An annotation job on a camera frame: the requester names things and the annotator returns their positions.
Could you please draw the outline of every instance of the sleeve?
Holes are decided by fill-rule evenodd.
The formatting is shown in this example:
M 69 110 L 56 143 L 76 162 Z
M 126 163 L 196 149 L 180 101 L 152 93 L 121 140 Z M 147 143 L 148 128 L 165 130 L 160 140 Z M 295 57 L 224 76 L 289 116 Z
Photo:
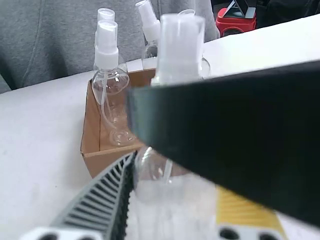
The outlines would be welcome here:
M 0 94 L 11 91 L 11 88 L 0 74 Z

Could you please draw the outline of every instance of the box flap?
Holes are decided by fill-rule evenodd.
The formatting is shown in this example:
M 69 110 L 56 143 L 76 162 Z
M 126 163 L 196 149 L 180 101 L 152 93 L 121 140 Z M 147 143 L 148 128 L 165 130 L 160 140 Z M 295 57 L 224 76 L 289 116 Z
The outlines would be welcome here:
M 88 82 L 83 123 L 83 135 L 81 140 L 81 153 L 94 153 L 99 151 L 100 145 L 100 114 L 96 99 L 91 88 L 91 80 Z

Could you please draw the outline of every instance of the white table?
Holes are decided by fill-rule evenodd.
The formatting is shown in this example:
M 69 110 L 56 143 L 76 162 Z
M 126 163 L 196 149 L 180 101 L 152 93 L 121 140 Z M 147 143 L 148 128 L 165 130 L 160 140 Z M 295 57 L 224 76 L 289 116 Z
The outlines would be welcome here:
M 320 59 L 320 14 L 205 44 L 213 76 Z M 141 69 L 141 61 L 128 66 Z M 47 226 L 91 179 L 80 142 L 92 72 L 0 94 L 0 239 Z M 280 217 L 290 240 L 320 232 Z

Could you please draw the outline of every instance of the blurry bottle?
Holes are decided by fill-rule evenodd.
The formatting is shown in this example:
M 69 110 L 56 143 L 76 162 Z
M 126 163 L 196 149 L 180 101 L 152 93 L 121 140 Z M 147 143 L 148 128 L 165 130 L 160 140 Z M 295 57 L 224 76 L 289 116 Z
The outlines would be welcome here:
M 126 146 L 133 144 L 135 136 L 127 126 L 125 90 L 130 86 L 130 80 L 128 74 L 118 66 L 117 33 L 116 22 L 98 22 L 94 56 L 97 70 L 92 80 L 92 90 L 110 143 Z
M 98 29 L 98 22 L 100 20 L 107 20 L 107 21 L 115 21 L 115 12 L 109 8 L 99 8 L 98 9 L 98 16 L 97 16 L 97 29 Z M 94 47 L 97 46 L 97 31 L 95 31 L 95 34 L 94 34 Z M 128 67 L 127 67 L 127 63 L 126 61 L 123 59 L 123 57 L 119 54 L 119 57 L 118 57 L 118 67 L 120 69 L 122 69 L 124 72 L 128 72 Z M 98 68 L 96 66 L 96 63 L 93 64 L 93 71 L 97 71 Z
M 158 65 L 151 86 L 202 79 L 204 31 L 202 17 L 161 16 Z M 211 239 L 214 184 L 173 163 L 152 147 L 143 147 L 134 164 L 140 240 Z
M 142 30 L 147 41 L 142 50 L 142 66 L 144 70 L 157 67 L 158 39 L 160 36 L 160 21 L 156 18 L 150 0 L 142 0 L 135 5 L 140 13 Z
M 189 15 L 189 16 L 194 16 L 196 14 L 196 11 L 193 9 L 185 9 L 182 10 L 181 12 L 178 13 L 178 15 Z M 205 59 L 202 56 L 202 60 L 201 60 L 201 76 L 203 78 L 207 78 L 210 77 L 211 75 L 211 67 L 210 67 L 210 63 L 208 62 L 207 59 Z

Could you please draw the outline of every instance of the gray plastic part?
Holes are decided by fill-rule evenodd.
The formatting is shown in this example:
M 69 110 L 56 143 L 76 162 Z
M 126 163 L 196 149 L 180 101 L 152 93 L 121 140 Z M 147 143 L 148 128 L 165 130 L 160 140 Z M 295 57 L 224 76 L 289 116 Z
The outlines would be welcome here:
M 96 176 L 51 226 L 93 230 L 104 240 L 123 240 L 135 156 L 136 152 L 124 155 Z

